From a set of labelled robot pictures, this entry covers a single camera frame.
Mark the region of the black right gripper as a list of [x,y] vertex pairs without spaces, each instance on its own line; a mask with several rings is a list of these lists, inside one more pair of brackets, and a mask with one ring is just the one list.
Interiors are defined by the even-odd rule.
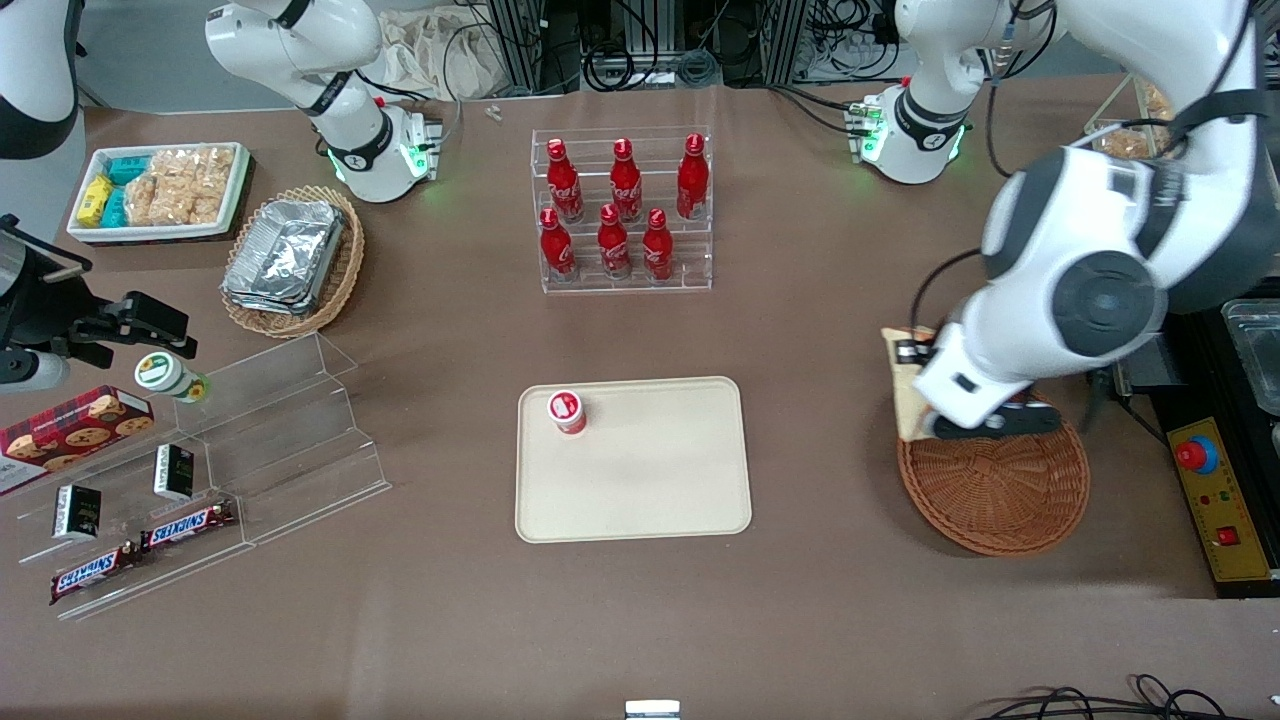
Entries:
[[140,291],[118,304],[93,295],[84,277],[93,264],[19,228],[12,214],[1,219],[1,310],[5,348],[45,348],[91,366],[111,366],[109,342],[148,345],[195,359],[198,341],[189,316]]

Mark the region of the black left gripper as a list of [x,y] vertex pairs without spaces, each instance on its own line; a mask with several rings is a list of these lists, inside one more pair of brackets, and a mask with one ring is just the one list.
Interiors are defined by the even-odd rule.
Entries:
[[[897,340],[896,364],[927,366],[933,357],[932,340]],[[937,439],[1006,439],[1041,436],[1062,425],[1059,410],[1048,404],[1002,404],[974,428],[960,427],[938,413],[925,416],[925,436]]]

